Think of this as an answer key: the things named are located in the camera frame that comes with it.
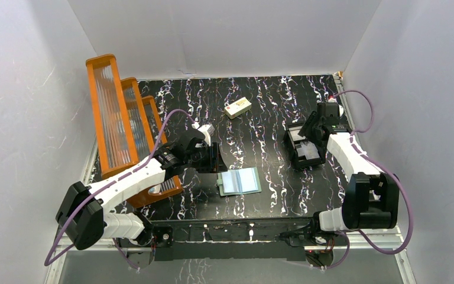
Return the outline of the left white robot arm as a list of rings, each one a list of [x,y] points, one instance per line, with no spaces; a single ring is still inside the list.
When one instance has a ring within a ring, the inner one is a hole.
[[[154,226],[143,214],[113,214],[111,210],[187,168],[194,168],[197,173],[228,170],[219,143],[207,143],[204,135],[195,131],[163,144],[145,160],[115,176],[89,185],[72,184],[56,214],[60,234],[67,235],[78,250],[88,249],[104,238],[126,238],[138,246],[152,243]]]

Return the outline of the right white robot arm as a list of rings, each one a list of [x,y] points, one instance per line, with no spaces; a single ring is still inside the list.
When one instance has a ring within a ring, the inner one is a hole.
[[[326,244],[333,231],[395,227],[399,188],[393,177],[367,161],[351,129],[340,124],[338,103],[318,103],[299,135],[316,146],[320,154],[330,153],[348,179],[341,207],[314,214],[317,224],[309,229],[312,242]]]

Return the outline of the mint green card holder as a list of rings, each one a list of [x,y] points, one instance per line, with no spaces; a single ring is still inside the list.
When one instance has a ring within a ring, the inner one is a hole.
[[[262,191],[256,167],[231,169],[218,173],[216,184],[220,196],[246,195]]]

